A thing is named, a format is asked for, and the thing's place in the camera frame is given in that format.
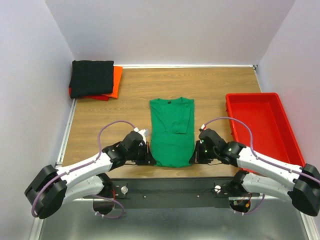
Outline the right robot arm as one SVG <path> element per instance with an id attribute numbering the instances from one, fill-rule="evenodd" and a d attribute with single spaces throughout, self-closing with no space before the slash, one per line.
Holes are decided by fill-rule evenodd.
<path id="1" fill-rule="evenodd" d="M 210 128 L 200 129 L 197 144 L 209 159 L 239 168 L 230 182 L 215 187 L 217 194 L 229 197 L 268 195 L 291 203 L 306 215 L 316 217 L 319 214 L 320 173 L 315 166 L 281 162 L 240 142 L 226 142 Z"/>

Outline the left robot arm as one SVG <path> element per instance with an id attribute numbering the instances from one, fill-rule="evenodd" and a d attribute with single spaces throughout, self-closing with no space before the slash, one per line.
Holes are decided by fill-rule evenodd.
<path id="1" fill-rule="evenodd" d="M 147 129 L 134 128 L 122 141 L 90 158 L 65 167 L 43 167 L 24 192 L 32 216 L 46 219 L 66 202 L 92 195 L 107 197 L 113 187 L 106 173 L 124 166 L 126 161 L 139 162 L 148 150 L 148 134 Z"/>

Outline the green t shirt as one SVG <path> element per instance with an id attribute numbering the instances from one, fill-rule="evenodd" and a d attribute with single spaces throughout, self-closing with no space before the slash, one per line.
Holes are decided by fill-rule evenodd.
<path id="1" fill-rule="evenodd" d="M 179 97 L 149 101 L 150 150 L 156 166 L 183 168 L 191 165 L 195 150 L 195 101 Z"/>

